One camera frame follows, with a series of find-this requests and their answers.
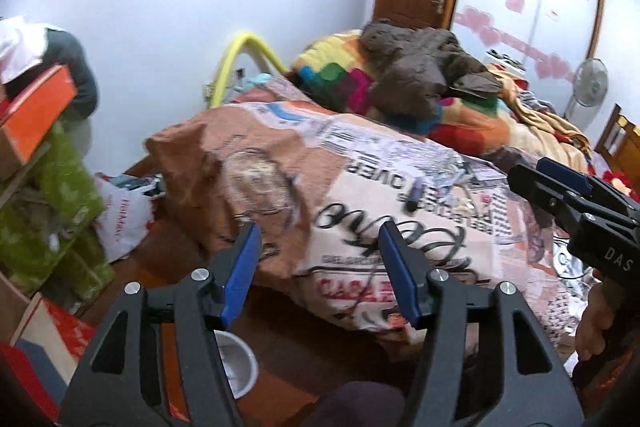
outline metal bolt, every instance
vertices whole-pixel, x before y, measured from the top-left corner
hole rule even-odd
[[[137,281],[132,281],[124,286],[124,293],[127,295],[135,295],[140,291],[140,283]]]
[[[209,270],[206,268],[198,268],[191,272],[191,278],[194,281],[204,281],[209,277]]]
[[[516,285],[512,282],[505,281],[500,283],[500,291],[505,295],[513,295],[517,290]]]
[[[449,278],[449,273],[446,270],[436,268],[435,270],[431,271],[429,277],[431,277],[434,281],[445,282]]]

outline white bowl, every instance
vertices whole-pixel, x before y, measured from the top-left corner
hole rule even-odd
[[[242,398],[258,380],[258,361],[254,352],[244,340],[228,331],[216,331],[216,342],[234,398]]]

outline yellow foam tube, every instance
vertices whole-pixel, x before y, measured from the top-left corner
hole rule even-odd
[[[223,55],[222,63],[218,68],[218,74],[213,81],[215,89],[209,107],[220,107],[220,105],[222,105],[222,100],[225,98],[226,83],[231,75],[231,69],[234,66],[240,50],[242,50],[245,45],[251,46],[260,52],[280,74],[289,73],[289,68],[287,68],[270,47],[267,46],[265,41],[251,32],[242,32],[235,36]]]

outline wooden floor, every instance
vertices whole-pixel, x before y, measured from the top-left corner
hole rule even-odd
[[[128,259],[113,265],[116,280],[81,318],[97,325],[127,282],[173,284],[200,266],[205,263],[196,244],[162,219]],[[350,381],[379,381],[406,392],[415,371],[413,363],[390,363],[368,333],[330,325],[265,288],[252,287],[231,331],[249,344],[260,365],[255,388],[238,401],[248,427],[297,426],[320,396]],[[166,384],[172,403],[184,409],[172,333],[163,329]]]

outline white plastic bag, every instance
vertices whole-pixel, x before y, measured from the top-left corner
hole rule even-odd
[[[95,232],[107,261],[113,263],[146,237],[154,222],[152,198],[116,187],[100,176],[94,176],[94,182],[106,208],[95,220]]]

